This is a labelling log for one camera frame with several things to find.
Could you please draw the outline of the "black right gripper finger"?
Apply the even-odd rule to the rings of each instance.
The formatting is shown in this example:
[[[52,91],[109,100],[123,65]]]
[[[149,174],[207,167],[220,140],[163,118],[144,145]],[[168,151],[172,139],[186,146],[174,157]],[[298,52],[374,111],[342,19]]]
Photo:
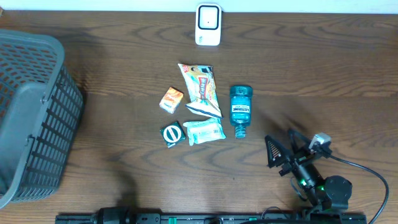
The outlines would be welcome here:
[[[288,136],[293,152],[309,151],[311,140],[295,129],[288,129]]]
[[[265,137],[265,144],[267,149],[268,167],[279,167],[290,161],[292,152],[290,149],[284,147],[279,141],[272,136]]]

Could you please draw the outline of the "teal mouthwash bottle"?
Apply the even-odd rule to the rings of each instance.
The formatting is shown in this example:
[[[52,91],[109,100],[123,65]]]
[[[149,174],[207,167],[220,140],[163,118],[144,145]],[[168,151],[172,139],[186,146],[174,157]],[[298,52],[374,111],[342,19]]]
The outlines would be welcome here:
[[[234,126],[235,137],[246,137],[246,128],[251,125],[251,100],[253,89],[250,86],[235,85],[230,89],[230,123]]]

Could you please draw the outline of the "light teal tissue packet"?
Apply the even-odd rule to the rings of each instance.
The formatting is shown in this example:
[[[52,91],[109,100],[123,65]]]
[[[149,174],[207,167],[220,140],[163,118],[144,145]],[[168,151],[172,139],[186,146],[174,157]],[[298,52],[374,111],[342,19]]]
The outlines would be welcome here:
[[[183,123],[183,126],[187,129],[190,146],[226,138],[219,118],[209,118],[205,121],[187,121]]]

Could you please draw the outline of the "green small box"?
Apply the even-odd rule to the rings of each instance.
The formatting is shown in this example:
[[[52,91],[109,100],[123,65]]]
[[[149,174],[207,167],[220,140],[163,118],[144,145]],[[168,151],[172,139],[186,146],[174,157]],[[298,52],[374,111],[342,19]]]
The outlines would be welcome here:
[[[170,123],[160,129],[160,135],[168,148],[174,147],[180,142],[186,140],[186,135],[178,121]]]

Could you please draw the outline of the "yellow snack bag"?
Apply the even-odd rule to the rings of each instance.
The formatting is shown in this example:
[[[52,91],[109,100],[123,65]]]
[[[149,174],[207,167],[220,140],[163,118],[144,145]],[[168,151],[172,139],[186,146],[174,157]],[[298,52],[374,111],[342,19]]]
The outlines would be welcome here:
[[[185,105],[192,113],[222,119],[216,84],[211,65],[185,65],[178,63],[185,80],[190,102]]]

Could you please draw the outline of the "orange small box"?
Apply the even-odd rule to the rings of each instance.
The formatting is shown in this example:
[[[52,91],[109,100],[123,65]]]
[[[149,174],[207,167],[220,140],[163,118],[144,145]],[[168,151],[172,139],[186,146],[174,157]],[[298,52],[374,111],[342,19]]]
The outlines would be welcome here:
[[[174,114],[183,99],[183,93],[173,87],[170,87],[162,97],[159,106],[166,112]]]

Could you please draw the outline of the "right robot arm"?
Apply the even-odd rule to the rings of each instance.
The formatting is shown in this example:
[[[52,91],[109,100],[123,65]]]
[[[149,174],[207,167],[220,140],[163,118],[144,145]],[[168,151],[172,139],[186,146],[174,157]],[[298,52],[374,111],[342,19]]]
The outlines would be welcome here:
[[[272,136],[265,137],[268,167],[280,167],[280,176],[291,173],[305,196],[314,207],[322,210],[346,210],[352,194],[352,183],[339,175],[324,178],[313,162],[321,157],[330,158],[331,137],[318,133],[312,139],[294,129],[288,130],[290,149]]]

